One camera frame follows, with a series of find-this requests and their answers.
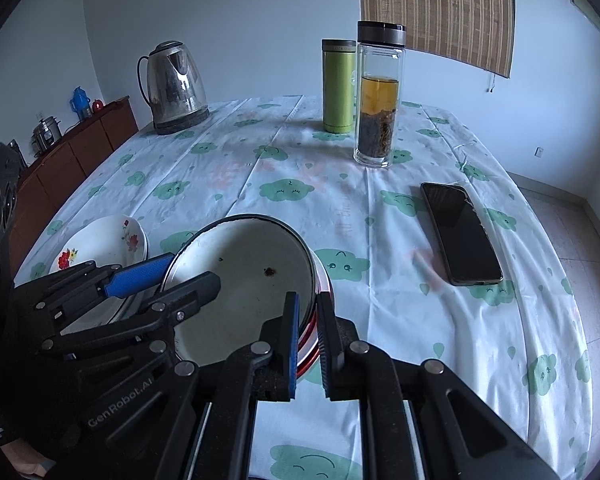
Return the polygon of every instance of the bamboo blind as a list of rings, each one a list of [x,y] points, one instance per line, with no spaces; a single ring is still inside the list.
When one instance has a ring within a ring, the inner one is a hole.
[[[400,23],[407,47],[509,77],[513,0],[361,0],[362,19]]]

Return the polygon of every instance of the kettle handle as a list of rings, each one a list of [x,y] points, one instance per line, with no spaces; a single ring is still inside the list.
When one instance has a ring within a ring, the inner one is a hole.
[[[149,61],[149,56],[141,56],[140,59],[138,59],[138,66],[136,67],[136,72],[138,72],[138,86],[140,87],[140,93],[142,94],[142,97],[144,98],[144,102],[146,102],[149,106],[151,106],[149,104],[149,99],[146,98],[146,95],[144,95],[144,90],[142,90],[142,81],[140,79],[140,62],[146,59],[147,61]]]

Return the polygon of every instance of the phone screen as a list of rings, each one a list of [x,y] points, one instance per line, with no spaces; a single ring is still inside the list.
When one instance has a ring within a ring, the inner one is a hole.
[[[454,285],[497,283],[502,270],[474,205],[459,186],[421,186]]]

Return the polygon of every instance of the blue pitcher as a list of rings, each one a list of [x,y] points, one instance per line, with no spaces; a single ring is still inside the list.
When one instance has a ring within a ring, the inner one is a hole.
[[[89,106],[91,99],[87,97],[86,92],[79,86],[74,90],[74,98],[69,102],[71,103],[71,110],[78,114],[81,121],[84,121],[93,115],[91,113],[91,107]]]

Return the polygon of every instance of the wooden cabinet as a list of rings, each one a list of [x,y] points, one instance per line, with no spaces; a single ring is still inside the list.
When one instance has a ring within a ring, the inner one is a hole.
[[[69,130],[20,175],[9,247],[13,276],[64,202],[137,131],[128,97],[114,101]]]

